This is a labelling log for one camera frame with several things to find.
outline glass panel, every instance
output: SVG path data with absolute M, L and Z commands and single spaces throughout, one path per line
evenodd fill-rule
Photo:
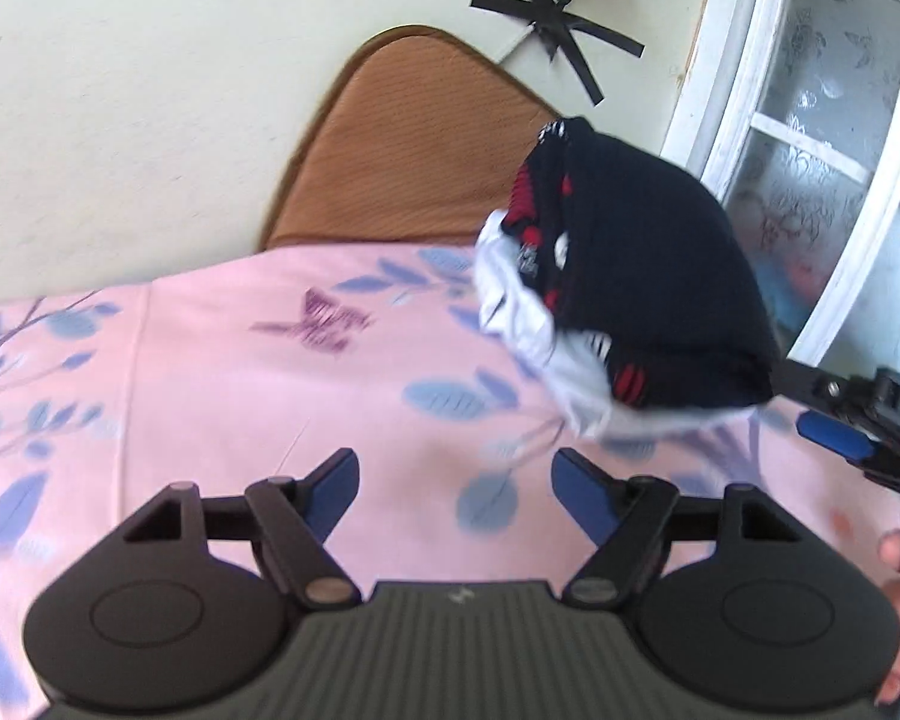
M 759 110 L 876 168 L 900 87 L 900 2 L 789 0 Z
M 727 213 L 784 348 L 797 339 L 833 274 L 864 194 L 805 151 L 749 134 Z
M 847 321 L 823 358 L 841 375 L 872 376 L 888 365 L 900 371 L 900 210 Z

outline black garment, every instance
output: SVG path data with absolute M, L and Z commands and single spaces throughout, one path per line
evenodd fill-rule
M 524 283 L 558 329 L 610 336 L 617 400 L 712 409 L 773 397 L 770 319 L 727 215 L 696 178 L 585 119 L 548 125 L 521 172 L 530 198 L 514 187 L 504 231 L 524 250 L 528 230 L 536 243 Z

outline wall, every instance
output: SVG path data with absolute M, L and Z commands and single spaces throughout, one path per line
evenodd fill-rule
M 249 254 L 320 97 L 399 23 L 496 55 L 520 25 L 469 0 L 0 0 L 0 300 Z M 567 114 L 656 151 L 703 0 L 576 0 L 644 42 L 580 43 L 607 99 L 526 45 L 508 68 Z

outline bed sheet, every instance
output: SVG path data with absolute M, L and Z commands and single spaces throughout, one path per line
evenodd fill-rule
M 593 549 L 550 488 L 564 445 L 686 493 L 761 485 L 885 578 L 874 546 L 900 499 L 801 440 L 793 404 L 669 440 L 575 440 L 480 334 L 471 264 L 462 248 L 294 247 L 0 307 L 0 719 L 44 704 L 21 645 L 29 603 L 129 512 L 175 480 L 222 495 L 302 476 L 341 446 L 362 483 L 327 547 L 365 592 L 379 578 L 562 586 Z

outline white fabric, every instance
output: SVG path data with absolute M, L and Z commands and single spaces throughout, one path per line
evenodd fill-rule
M 597 441 L 654 439 L 751 411 L 636 410 L 616 402 L 607 369 L 595 350 L 607 339 L 554 328 L 553 315 L 520 280 L 520 245 L 500 229 L 505 215 L 505 211 L 490 214 L 477 240 L 474 284 L 480 298 L 480 327 L 500 336 L 506 348 L 540 376 L 578 435 Z

